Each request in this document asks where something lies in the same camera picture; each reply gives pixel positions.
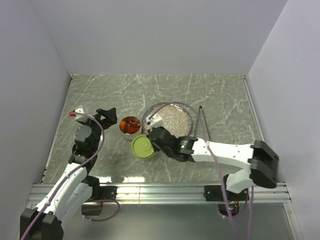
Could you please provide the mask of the orange chicken wing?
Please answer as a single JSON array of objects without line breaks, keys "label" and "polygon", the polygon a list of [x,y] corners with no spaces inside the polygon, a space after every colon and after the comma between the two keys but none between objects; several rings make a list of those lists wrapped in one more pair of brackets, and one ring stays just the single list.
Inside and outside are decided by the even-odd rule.
[{"label": "orange chicken wing", "polygon": [[119,127],[120,127],[120,129],[121,129],[121,131],[125,131],[127,128],[128,128],[128,123],[125,121],[125,120],[122,120],[121,122],[120,122],[120,124],[119,124]]}]

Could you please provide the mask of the green round lid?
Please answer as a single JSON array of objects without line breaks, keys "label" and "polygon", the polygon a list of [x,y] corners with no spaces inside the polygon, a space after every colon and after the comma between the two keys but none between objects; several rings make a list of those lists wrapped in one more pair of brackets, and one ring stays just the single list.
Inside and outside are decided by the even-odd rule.
[{"label": "green round lid", "polygon": [[134,156],[140,159],[148,159],[155,153],[151,141],[145,134],[141,134],[132,140],[131,151]]}]

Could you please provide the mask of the metal food tongs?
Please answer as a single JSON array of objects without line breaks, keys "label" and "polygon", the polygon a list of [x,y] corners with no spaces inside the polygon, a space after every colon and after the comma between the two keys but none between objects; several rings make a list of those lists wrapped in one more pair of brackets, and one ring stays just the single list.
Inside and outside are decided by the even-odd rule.
[{"label": "metal food tongs", "polygon": [[203,107],[200,105],[196,114],[196,121],[193,130],[193,136],[199,137],[199,133],[201,133],[201,137],[206,141],[211,141],[211,135],[209,132],[209,127],[207,124],[207,118],[204,113]]}]

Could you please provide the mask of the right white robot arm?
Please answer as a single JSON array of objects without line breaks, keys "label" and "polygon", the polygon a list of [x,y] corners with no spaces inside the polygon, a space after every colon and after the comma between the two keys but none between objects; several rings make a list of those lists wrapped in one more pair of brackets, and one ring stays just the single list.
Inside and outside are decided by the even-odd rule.
[{"label": "right white robot arm", "polygon": [[220,194],[226,200],[251,186],[274,189],[278,183],[279,156],[262,140],[252,144],[226,144],[192,136],[175,137],[156,127],[147,138],[156,152],[179,162],[211,162],[240,168],[224,177]]}]

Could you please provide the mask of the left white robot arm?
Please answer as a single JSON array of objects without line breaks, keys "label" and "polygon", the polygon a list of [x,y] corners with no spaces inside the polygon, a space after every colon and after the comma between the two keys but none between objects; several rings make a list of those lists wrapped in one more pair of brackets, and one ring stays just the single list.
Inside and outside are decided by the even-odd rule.
[{"label": "left white robot arm", "polygon": [[97,109],[94,115],[79,106],[69,113],[80,127],[61,177],[49,193],[20,216],[21,240],[61,240],[68,222],[86,201],[98,201],[100,181],[90,176],[105,141],[105,130],[118,121],[116,108]]}]

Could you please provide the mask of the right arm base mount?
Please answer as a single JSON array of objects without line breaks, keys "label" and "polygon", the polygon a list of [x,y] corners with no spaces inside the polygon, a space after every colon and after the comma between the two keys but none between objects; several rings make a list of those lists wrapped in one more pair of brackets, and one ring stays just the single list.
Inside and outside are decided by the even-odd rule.
[{"label": "right arm base mount", "polygon": [[[226,191],[227,201],[229,203],[235,201],[248,200],[248,189],[242,190],[240,193]],[[205,185],[203,197],[206,202],[223,202],[223,192],[220,185]]]}]

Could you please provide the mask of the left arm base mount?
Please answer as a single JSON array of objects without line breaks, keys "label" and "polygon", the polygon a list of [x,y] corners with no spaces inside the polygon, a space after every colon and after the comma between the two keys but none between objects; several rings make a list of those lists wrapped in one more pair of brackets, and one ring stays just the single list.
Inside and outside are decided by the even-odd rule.
[{"label": "left arm base mount", "polygon": [[87,175],[81,181],[92,189],[89,200],[115,200],[118,187],[115,185],[102,184],[97,177]]}]

